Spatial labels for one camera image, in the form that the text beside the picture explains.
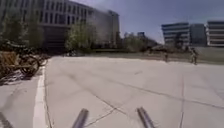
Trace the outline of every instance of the pavement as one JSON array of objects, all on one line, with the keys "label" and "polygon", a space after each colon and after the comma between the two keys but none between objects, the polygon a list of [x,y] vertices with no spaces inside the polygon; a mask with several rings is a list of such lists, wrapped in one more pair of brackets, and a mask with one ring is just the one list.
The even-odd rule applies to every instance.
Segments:
[{"label": "pavement", "polygon": [[223,128],[224,66],[107,57],[53,57],[30,80],[0,86],[0,128]]},{"label": "pavement", "polygon": [[0,128],[32,128],[37,81],[20,72],[8,76],[0,86]]}]

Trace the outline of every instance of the painted line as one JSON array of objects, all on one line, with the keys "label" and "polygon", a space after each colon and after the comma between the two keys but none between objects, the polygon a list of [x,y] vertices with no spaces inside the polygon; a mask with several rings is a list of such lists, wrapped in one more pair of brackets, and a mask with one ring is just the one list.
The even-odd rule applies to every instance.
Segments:
[{"label": "painted line", "polygon": [[42,75],[39,77],[37,92],[35,97],[33,128],[47,128],[45,110],[45,67],[42,67]]}]

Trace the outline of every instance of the person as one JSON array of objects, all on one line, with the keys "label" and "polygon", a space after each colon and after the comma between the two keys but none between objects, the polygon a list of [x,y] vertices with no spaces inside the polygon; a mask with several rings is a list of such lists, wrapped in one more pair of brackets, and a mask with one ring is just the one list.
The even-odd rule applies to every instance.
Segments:
[{"label": "person", "polygon": [[168,62],[168,52],[164,51],[164,61]]},{"label": "person", "polygon": [[196,52],[196,50],[194,48],[192,48],[191,49],[191,62],[196,65],[197,59],[198,59],[198,53]]}]

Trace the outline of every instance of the building facade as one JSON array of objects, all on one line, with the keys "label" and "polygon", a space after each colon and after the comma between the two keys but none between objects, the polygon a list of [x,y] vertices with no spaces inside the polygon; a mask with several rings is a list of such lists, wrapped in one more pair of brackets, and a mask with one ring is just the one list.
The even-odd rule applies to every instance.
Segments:
[{"label": "building facade", "polygon": [[[27,22],[30,15],[35,15],[43,29],[44,47],[64,48],[67,31],[72,24],[91,23],[95,26],[97,43],[115,43],[119,33],[119,15],[112,11],[101,12],[92,7],[70,0],[0,0],[0,20],[4,20],[10,11],[17,12],[22,22]],[[98,19],[106,29],[97,24]]]},{"label": "building facade", "polygon": [[199,47],[207,46],[206,27],[204,24],[190,25],[190,45]]},{"label": "building facade", "polygon": [[207,22],[208,46],[224,46],[224,21]]},{"label": "building facade", "polygon": [[177,37],[184,45],[188,45],[190,43],[189,23],[187,22],[164,24],[162,25],[162,31],[166,45],[176,43],[175,40]]}]

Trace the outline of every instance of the distant building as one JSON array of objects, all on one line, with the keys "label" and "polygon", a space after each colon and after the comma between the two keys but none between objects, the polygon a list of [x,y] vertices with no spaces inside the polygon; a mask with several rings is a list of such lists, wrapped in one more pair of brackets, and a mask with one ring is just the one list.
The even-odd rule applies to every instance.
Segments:
[{"label": "distant building", "polygon": [[190,25],[190,45],[207,46],[206,27],[204,24]]},{"label": "distant building", "polygon": [[138,32],[137,33],[137,36],[138,37],[145,37],[145,32]]},{"label": "distant building", "polygon": [[162,25],[162,31],[165,44],[167,45],[176,43],[175,40],[178,35],[180,36],[179,39],[183,42],[184,45],[189,45],[190,43],[188,22],[164,24]]},{"label": "distant building", "polygon": [[208,21],[207,35],[209,46],[224,46],[224,21]]},{"label": "distant building", "polygon": [[46,48],[63,49],[67,31],[72,24],[80,22],[95,26],[97,43],[115,44],[117,33],[120,32],[119,15],[116,12],[102,12],[71,0],[0,0],[1,23],[8,12],[18,13],[24,23],[31,14],[36,15],[43,29]]}]

